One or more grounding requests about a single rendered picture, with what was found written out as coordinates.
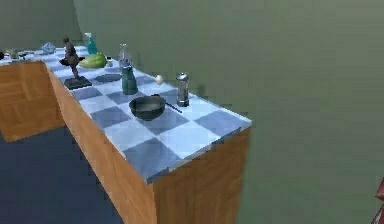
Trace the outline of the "green lettuce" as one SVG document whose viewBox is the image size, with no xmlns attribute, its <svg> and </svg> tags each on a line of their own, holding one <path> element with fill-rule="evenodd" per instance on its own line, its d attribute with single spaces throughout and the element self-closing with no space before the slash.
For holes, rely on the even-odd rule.
<svg viewBox="0 0 384 224">
<path fill-rule="evenodd" d="M 104 68 L 107 64 L 106 57 L 101 53 L 92 54 L 81 60 L 78 65 L 86 69 Z"/>
</svg>

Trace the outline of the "grey metal shaker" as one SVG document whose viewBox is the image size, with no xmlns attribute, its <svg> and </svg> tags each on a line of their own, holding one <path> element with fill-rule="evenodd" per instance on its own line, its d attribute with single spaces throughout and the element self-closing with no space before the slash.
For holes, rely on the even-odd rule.
<svg viewBox="0 0 384 224">
<path fill-rule="evenodd" d="M 185 73 L 176 75 L 178 80 L 177 105 L 187 107 L 189 105 L 189 77 Z"/>
</svg>

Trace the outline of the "dark green bowl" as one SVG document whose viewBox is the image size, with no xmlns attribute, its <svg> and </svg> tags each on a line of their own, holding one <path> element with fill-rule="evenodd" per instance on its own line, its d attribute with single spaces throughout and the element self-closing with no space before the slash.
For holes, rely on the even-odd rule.
<svg viewBox="0 0 384 224">
<path fill-rule="evenodd" d="M 151 121 L 163 114 L 165 100 L 159 96 L 143 96 L 129 103 L 131 113 L 141 120 Z"/>
</svg>

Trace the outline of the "black thin utensil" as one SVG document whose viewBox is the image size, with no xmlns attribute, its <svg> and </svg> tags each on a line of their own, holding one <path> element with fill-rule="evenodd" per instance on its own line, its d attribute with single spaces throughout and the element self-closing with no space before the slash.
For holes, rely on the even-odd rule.
<svg viewBox="0 0 384 224">
<path fill-rule="evenodd" d="M 164 101 L 165 105 L 167 105 L 168 107 L 170 107 L 170 108 L 172 108 L 173 110 L 177 111 L 178 113 L 182 113 L 182 111 L 181 111 L 180 109 L 178 109 L 178 108 L 176 108 L 175 106 L 173 106 L 173 105 L 171 105 L 170 103 L 168 103 L 168 102 L 166 101 L 166 99 L 165 99 L 164 97 L 160 96 L 159 94 L 152 94 L 151 96 L 152 96 L 152 97 L 159 97 L 159 98 L 161 98 L 161 99 Z"/>
</svg>

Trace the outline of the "wooden counter with checkered top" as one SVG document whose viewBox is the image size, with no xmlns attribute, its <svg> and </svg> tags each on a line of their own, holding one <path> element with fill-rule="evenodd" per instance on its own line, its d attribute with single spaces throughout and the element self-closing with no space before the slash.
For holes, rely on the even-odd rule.
<svg viewBox="0 0 384 224">
<path fill-rule="evenodd" d="M 21 153 L 17 167 L 34 171 L 13 184 L 0 172 L 0 224 L 103 223 L 86 211 L 94 192 L 82 202 L 79 182 L 49 185 L 75 169 L 48 156 L 56 150 L 79 151 L 124 224 L 236 224 L 251 120 L 196 95 L 179 107 L 175 87 L 135 71 L 139 96 L 159 94 L 182 111 L 166 105 L 156 119 L 141 120 L 119 81 L 96 79 L 117 65 L 82 69 L 91 86 L 69 90 L 64 55 L 0 60 L 0 131 Z"/>
</svg>

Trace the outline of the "dark figurine statue on base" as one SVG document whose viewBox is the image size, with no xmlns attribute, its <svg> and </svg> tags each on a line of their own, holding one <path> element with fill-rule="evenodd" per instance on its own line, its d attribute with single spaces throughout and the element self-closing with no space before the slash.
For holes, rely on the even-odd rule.
<svg viewBox="0 0 384 224">
<path fill-rule="evenodd" d="M 60 64 L 69 66 L 73 73 L 73 78 L 67 78 L 64 81 L 64 85 L 69 90 L 91 86 L 91 82 L 85 77 L 80 76 L 77 70 L 77 65 L 83 60 L 83 57 L 78 56 L 74 45 L 70 42 L 68 37 L 63 38 L 63 43 L 65 45 L 65 56 L 60 60 Z"/>
</svg>

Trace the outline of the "dark green glass bottle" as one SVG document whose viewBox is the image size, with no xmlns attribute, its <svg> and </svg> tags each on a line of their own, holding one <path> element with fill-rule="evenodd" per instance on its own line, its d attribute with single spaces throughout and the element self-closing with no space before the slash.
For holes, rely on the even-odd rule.
<svg viewBox="0 0 384 224">
<path fill-rule="evenodd" d="M 122 91 L 125 95 L 134 95 L 138 92 L 133 66 L 128 54 L 127 45 L 120 45 L 119 64 L 122 75 Z"/>
</svg>

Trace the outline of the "teal spray bottle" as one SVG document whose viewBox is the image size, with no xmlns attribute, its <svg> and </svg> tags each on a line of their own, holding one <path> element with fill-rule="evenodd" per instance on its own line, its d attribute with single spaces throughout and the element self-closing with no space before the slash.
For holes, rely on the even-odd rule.
<svg viewBox="0 0 384 224">
<path fill-rule="evenodd" d="M 85 36 L 88 38 L 87 50 L 89 54 L 96 54 L 98 52 L 95 40 L 91 33 L 86 32 Z"/>
</svg>

